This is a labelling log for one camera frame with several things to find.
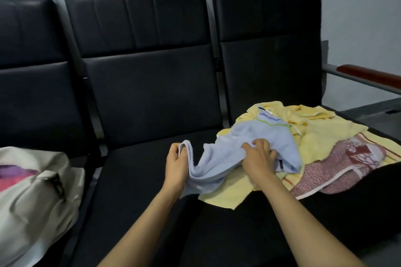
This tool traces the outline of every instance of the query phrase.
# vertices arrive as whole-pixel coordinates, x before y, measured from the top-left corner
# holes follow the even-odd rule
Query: black leather seat
[[[100,154],[83,95],[53,1],[0,0],[0,147],[65,152],[88,182]]]
[[[65,1],[111,149],[71,260],[90,267],[161,188],[171,143],[189,139],[199,158],[222,121],[205,0]],[[177,203],[154,265],[179,260],[202,205]]]
[[[213,2],[231,123],[257,102],[321,104],[320,0]],[[301,202],[358,253],[401,231],[398,184],[393,181],[400,174],[400,163],[386,166],[348,191],[316,193]],[[202,207],[180,266],[276,264],[296,265],[266,197],[253,192],[234,211]]]

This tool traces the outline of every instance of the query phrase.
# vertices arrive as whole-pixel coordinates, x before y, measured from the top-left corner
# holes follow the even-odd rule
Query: person
[[[337,240],[284,187],[275,175],[275,150],[265,139],[242,145],[246,157],[242,166],[270,202],[299,267],[363,267],[357,256]],[[170,147],[163,187],[148,208],[101,261],[98,267],[145,267],[150,264],[158,237],[173,204],[183,191],[188,176],[186,148],[178,157],[178,143]]]

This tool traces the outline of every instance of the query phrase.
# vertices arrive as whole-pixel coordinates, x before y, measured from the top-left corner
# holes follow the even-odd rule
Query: canvas bag
[[[65,153],[16,147],[0,148],[3,165],[37,171],[0,192],[0,267],[31,267],[76,222],[85,172]]]

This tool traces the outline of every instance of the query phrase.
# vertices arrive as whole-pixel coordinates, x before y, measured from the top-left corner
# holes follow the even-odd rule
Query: forearm
[[[303,207],[278,177],[272,174],[260,187],[274,210],[298,266],[364,266]]]
[[[177,195],[162,189],[98,267],[145,267]]]

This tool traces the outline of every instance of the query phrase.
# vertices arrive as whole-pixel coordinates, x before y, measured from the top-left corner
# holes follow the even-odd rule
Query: blue towel
[[[257,118],[234,124],[230,132],[219,136],[214,144],[203,144],[204,152],[197,166],[194,165],[191,143],[184,140],[179,146],[178,156],[186,146],[189,175],[181,197],[216,190],[224,177],[245,158],[242,144],[247,142],[255,147],[252,141],[256,138],[267,139],[270,148],[278,152],[276,171],[299,173],[302,161],[289,127],[288,123],[259,108]]]

